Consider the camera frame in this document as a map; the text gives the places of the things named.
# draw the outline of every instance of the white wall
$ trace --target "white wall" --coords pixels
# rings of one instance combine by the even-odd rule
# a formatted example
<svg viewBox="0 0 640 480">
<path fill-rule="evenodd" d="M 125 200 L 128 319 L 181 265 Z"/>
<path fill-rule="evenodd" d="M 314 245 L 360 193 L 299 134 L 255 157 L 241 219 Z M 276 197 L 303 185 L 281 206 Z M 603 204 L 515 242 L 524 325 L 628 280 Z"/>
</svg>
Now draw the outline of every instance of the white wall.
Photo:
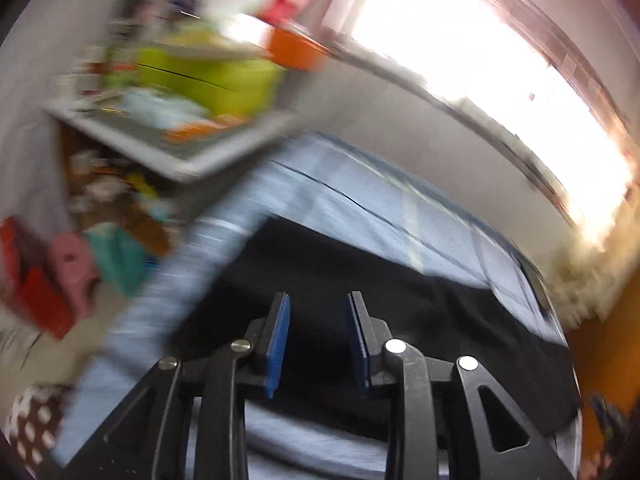
<svg viewBox="0 0 640 480">
<path fill-rule="evenodd" d="M 295 99 L 311 127 L 431 182 L 536 263 L 567 240 L 567 222 L 513 164 L 410 92 L 332 59 Z"/>
</svg>

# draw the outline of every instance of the metal screw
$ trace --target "metal screw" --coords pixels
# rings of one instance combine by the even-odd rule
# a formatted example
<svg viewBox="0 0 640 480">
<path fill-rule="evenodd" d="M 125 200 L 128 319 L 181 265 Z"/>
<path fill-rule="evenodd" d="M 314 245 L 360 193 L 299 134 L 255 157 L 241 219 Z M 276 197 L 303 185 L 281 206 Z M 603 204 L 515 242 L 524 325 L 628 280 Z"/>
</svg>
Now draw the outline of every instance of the metal screw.
<svg viewBox="0 0 640 480">
<path fill-rule="evenodd" d="M 251 349 L 251 342 L 246 339 L 236 339 L 231 343 L 231 349 L 234 352 L 246 352 Z"/>
<path fill-rule="evenodd" d="M 463 355 L 460 359 L 458 359 L 458 364 L 460 368 L 464 368 L 469 372 L 472 372 L 476 368 L 478 368 L 478 360 L 475 357 L 471 357 L 470 355 Z"/>
<path fill-rule="evenodd" d="M 158 361 L 158 367 L 161 370 L 172 370 L 173 368 L 177 367 L 177 365 L 178 359 L 176 359 L 175 357 L 163 357 Z"/>
<path fill-rule="evenodd" d="M 393 354 L 401 354 L 406 350 L 406 343 L 400 339 L 390 339 L 385 343 L 385 348 Z"/>
</svg>

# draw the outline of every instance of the black blanket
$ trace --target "black blanket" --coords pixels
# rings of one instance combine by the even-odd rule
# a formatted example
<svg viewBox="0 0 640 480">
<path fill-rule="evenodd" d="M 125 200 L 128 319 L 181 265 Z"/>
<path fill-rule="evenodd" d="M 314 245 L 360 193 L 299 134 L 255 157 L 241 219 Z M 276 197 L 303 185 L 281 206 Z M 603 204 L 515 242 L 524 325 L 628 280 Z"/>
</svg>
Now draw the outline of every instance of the black blanket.
<svg viewBox="0 0 640 480">
<path fill-rule="evenodd" d="M 543 435 L 564 428 L 580 397 L 563 346 L 530 333 L 488 288 L 474 288 L 269 219 L 171 336 L 182 359 L 206 356 L 264 316 L 274 294 L 291 298 L 291 325 L 277 409 L 356 433 L 384 436 L 388 406 L 358 398 L 344 302 L 362 292 L 369 314 L 425 355 L 476 357 Z"/>
</svg>

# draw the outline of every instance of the pink object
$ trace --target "pink object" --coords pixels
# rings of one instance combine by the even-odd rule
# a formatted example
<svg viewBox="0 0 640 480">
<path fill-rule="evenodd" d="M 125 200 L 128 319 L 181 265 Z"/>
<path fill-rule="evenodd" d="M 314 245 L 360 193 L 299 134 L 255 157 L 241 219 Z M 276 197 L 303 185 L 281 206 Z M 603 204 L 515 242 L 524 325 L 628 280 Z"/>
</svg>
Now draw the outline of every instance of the pink object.
<svg viewBox="0 0 640 480">
<path fill-rule="evenodd" d="M 89 244 L 76 233 L 60 235 L 49 246 L 49 262 L 76 320 L 90 316 L 92 291 L 100 280 L 100 272 Z"/>
</svg>

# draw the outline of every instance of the bright window light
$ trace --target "bright window light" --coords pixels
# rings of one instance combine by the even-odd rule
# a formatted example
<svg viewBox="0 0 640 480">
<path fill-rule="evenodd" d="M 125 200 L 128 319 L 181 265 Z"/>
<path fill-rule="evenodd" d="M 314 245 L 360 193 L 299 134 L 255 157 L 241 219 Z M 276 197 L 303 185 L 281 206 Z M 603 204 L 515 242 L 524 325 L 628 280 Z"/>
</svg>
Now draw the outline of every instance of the bright window light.
<svg viewBox="0 0 640 480">
<path fill-rule="evenodd" d="M 367 0 L 352 37 L 424 76 L 438 98 L 468 98 L 556 176 L 569 215 L 599 243 L 632 168 L 569 83 L 485 0 Z"/>
<path fill-rule="evenodd" d="M 273 27 L 254 16 L 238 14 L 223 23 L 220 34 L 236 43 L 251 43 L 267 48 Z"/>
</svg>

